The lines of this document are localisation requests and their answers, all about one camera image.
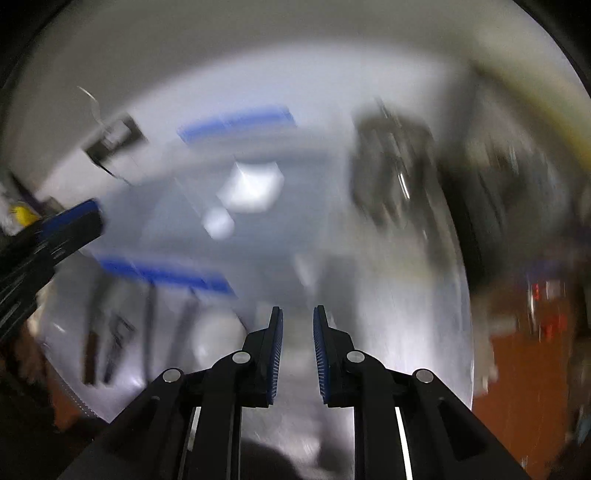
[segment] blue strip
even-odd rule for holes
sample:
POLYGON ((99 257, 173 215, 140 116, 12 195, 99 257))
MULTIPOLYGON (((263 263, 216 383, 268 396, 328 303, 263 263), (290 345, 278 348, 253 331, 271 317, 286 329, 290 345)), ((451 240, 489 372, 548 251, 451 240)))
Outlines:
POLYGON ((66 210, 59 215, 44 221, 43 226, 41 227, 41 235, 44 238, 47 238, 57 230, 71 224, 72 222, 75 222, 87 213, 98 211, 98 204, 94 200, 87 200, 84 203, 71 208, 70 210, 66 210))
POLYGON ((232 287, 222 276, 201 277, 194 274, 173 272, 163 268, 133 265, 119 258, 98 258, 97 260, 107 272, 121 277, 138 278, 149 283, 183 285, 196 290, 234 295, 232 287))
POLYGON ((203 122, 181 127, 178 129, 178 135, 185 143, 191 143, 199 138, 222 135, 230 130, 281 124, 295 125, 291 112, 285 106, 270 106, 238 112, 229 116, 210 118, 203 122))

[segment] dark object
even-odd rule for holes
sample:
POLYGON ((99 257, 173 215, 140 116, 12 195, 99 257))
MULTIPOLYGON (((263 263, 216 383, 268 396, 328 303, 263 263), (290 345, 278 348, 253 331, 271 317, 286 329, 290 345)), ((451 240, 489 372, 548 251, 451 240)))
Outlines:
POLYGON ((144 135, 135 120, 127 116, 108 125, 99 139, 85 148, 85 152, 92 163, 113 175, 105 167, 109 157, 143 139, 144 135))
POLYGON ((105 376, 103 382, 110 384, 115 369, 119 366, 125 347, 135 333, 133 325, 127 323, 119 315, 115 315, 111 320, 111 348, 107 354, 107 365, 105 367, 105 376))
POLYGON ((269 326, 249 333, 241 351, 201 372, 166 370, 60 478, 238 479, 242 407, 273 403, 282 336, 283 313, 274 307, 269 326))
POLYGON ((386 369, 356 351, 346 332, 314 310, 320 392, 329 407, 355 408, 355 478, 528 479, 515 459, 429 370, 386 369))
POLYGON ((54 267, 97 238, 102 227, 97 204, 88 200, 11 239, 0 252, 0 342, 35 312, 35 296, 53 277, 54 267))

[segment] metallic table surface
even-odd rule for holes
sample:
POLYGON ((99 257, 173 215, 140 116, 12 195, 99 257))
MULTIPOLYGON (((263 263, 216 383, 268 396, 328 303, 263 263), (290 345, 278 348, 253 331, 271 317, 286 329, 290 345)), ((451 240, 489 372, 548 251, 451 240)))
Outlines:
MULTIPOLYGON (((268 449, 280 454, 278 461, 293 467, 294 478, 353 477, 353 411, 326 408, 319 393, 312 335, 315 303, 326 306, 336 327, 351 334, 356 348, 387 368, 405 373, 431 369, 466 405, 472 404, 472 328, 462 259, 433 175, 427 175, 425 187, 401 228, 380 231, 353 207, 334 213, 336 228, 317 295, 305 309, 284 309, 275 405, 266 410, 245 408, 242 435, 247 449, 262 449, 266 458, 268 449)), ((80 254, 61 264, 43 314, 41 340, 75 396, 90 413, 111 421, 145 385, 142 318, 148 287, 117 280, 116 288, 122 291, 119 311, 138 331, 112 385, 86 386, 81 378, 88 304, 101 275, 97 263, 80 254)), ((190 356, 171 351, 189 295, 179 288, 158 288, 152 377, 167 367, 196 367, 190 356)), ((107 348, 101 343, 101 352, 107 348)), ((187 349, 188 344, 173 348, 187 349)), ((99 357, 99 371, 104 356, 99 357)))

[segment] yellow object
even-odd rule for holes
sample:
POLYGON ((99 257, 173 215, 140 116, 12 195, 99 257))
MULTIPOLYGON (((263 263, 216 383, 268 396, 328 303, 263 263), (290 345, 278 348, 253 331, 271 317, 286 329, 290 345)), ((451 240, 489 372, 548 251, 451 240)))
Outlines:
POLYGON ((39 220, 37 215, 28 205, 19 204, 12 207, 12 214, 19 225, 25 227, 39 220))

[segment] silver screw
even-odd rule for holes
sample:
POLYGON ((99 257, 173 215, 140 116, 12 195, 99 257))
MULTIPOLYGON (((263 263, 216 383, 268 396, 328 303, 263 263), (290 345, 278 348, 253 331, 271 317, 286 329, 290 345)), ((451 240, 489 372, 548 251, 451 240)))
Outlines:
POLYGON ((181 372, 179 372, 176 368, 169 368, 162 374, 162 379, 166 383, 176 382, 179 378, 181 378, 181 372))
POLYGON ((349 360, 349 362, 353 362, 354 364, 360 364, 363 360, 365 360, 365 355, 357 350, 351 350, 349 353, 347 353, 347 360, 349 360))
POLYGON ((433 381, 433 373, 430 370, 426 370, 425 368, 417 371, 415 376, 419 382, 431 383, 433 381))
POLYGON ((245 364, 251 359, 251 355, 248 352, 236 352, 232 355, 232 360, 235 364, 245 364))

